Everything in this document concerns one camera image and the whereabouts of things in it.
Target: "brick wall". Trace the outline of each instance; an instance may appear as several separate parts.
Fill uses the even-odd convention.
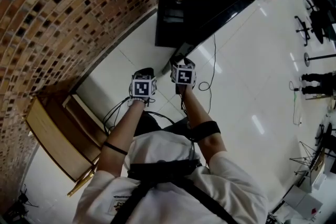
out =
[[[17,197],[36,141],[30,95],[68,90],[157,0],[0,0],[0,211]]]

